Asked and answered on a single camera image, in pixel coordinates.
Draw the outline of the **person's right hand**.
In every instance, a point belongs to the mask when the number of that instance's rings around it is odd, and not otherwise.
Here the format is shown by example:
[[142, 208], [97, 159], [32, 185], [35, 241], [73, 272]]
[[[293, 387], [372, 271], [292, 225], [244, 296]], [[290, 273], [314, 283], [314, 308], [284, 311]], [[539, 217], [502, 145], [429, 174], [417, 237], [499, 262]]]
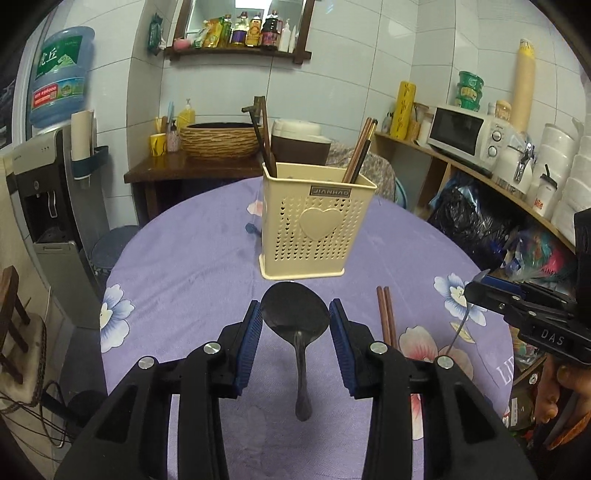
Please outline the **person's right hand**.
[[572, 364], [559, 365], [548, 356], [538, 385], [535, 403], [535, 419], [546, 424], [559, 414], [560, 388], [579, 395], [573, 413], [561, 433], [550, 443], [549, 449], [572, 441], [581, 434], [590, 421], [590, 370]]

